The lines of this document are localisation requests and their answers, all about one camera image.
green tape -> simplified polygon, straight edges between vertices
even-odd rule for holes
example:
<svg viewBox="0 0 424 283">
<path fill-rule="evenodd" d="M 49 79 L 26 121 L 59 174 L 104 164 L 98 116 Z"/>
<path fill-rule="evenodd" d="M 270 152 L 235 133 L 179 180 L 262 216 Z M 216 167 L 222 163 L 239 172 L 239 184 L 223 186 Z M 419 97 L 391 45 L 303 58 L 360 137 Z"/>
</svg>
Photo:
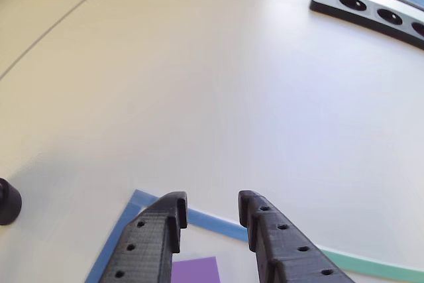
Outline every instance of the green tape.
<svg viewBox="0 0 424 283">
<path fill-rule="evenodd" d="M 406 282 L 424 282 L 424 272 L 321 249 L 338 267 L 361 274 Z"/>
</svg>

hole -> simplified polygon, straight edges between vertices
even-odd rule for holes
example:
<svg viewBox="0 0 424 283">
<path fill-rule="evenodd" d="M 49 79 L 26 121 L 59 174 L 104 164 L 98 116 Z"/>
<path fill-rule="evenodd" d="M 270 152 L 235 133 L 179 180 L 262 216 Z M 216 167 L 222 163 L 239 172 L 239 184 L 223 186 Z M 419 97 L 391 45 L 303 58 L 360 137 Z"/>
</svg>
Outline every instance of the hole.
<svg viewBox="0 0 424 283">
<path fill-rule="evenodd" d="M 124 276 L 124 272 L 123 271 L 117 271 L 116 273 L 115 273 L 115 278 L 122 278 L 123 276 Z"/>
<path fill-rule="evenodd" d="M 412 23 L 412 27 L 417 31 L 421 36 L 424 36 L 424 25 L 422 23 Z"/>
<path fill-rule="evenodd" d="M 402 24 L 402 18 L 390 10 L 378 9 L 377 13 L 380 17 L 382 17 L 388 23 L 393 23 L 394 25 Z"/>
<path fill-rule="evenodd" d="M 348 8 L 357 11 L 365 11 L 366 5 L 361 0 L 340 0 L 340 2 Z"/>
<path fill-rule="evenodd" d="M 333 270 L 331 270 L 331 269 L 327 269 L 327 270 L 322 270 L 321 271 L 321 274 L 322 275 L 330 275 L 332 273 L 333 273 Z"/>
</svg>

curved line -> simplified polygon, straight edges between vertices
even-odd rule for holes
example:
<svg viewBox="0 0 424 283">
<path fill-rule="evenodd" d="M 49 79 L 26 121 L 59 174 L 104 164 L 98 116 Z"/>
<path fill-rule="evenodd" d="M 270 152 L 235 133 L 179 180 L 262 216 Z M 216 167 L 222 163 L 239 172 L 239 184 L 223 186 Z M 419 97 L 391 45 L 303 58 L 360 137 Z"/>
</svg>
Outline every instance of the curved line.
<svg viewBox="0 0 424 283">
<path fill-rule="evenodd" d="M 151 205 L 156 199 L 154 195 L 150 195 L 140 190 L 135 190 L 131 203 L 140 207 Z M 206 230 L 214 231 L 227 237 L 248 242 L 247 230 L 241 225 L 231 223 L 229 221 L 213 217 L 206 213 L 202 213 L 193 209 L 188 211 L 188 221 L 192 225 L 197 225 Z M 407 268 L 395 264 L 388 264 L 368 260 L 360 256 L 353 256 L 347 253 L 334 252 L 329 249 L 321 249 L 337 266 L 347 271 L 379 276 L 381 278 L 389 278 L 391 280 L 399 280 L 404 282 L 424 282 L 424 271 Z"/>
<path fill-rule="evenodd" d="M 83 3 L 85 3 L 87 0 L 81 0 L 79 3 L 77 3 L 75 6 L 73 6 L 65 15 L 61 16 L 59 20 L 57 20 L 49 29 L 44 31 L 24 52 L 21 53 L 20 56 L 18 56 L 15 61 L 12 62 L 12 64 L 0 75 L 0 81 L 12 70 L 19 61 L 22 60 L 24 56 L 27 55 L 28 52 L 30 52 L 50 31 L 52 31 L 54 28 L 56 28 L 63 20 L 66 19 L 71 13 L 73 13 L 79 6 L 81 6 Z"/>
</svg>

black object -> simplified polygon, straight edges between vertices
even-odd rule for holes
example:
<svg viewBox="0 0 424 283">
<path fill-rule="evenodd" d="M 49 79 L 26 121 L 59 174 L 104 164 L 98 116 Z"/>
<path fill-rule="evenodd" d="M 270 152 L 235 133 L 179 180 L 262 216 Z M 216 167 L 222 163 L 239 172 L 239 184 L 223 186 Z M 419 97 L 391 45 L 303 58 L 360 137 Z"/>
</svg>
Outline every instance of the black object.
<svg viewBox="0 0 424 283">
<path fill-rule="evenodd" d="M 424 49 L 424 23 L 369 0 L 311 0 L 309 8 Z"/>
<path fill-rule="evenodd" d="M 353 282 L 265 197 L 239 192 L 238 212 L 256 253 L 260 283 Z"/>
<path fill-rule="evenodd" d="M 0 225 L 10 225 L 21 212 L 22 199 L 16 188 L 0 178 Z"/>
<path fill-rule="evenodd" d="M 125 226 L 100 282 L 171 282 L 172 253 L 187 227 L 187 194 L 171 192 Z"/>
</svg>

purple paper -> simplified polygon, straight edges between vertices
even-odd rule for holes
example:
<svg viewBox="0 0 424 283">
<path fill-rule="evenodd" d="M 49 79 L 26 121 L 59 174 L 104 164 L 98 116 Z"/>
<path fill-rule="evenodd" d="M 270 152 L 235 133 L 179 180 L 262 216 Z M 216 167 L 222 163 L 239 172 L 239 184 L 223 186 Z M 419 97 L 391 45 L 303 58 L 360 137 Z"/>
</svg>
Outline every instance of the purple paper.
<svg viewBox="0 0 424 283">
<path fill-rule="evenodd" d="M 220 283 L 217 259 L 212 256 L 172 263 L 171 283 Z"/>
</svg>

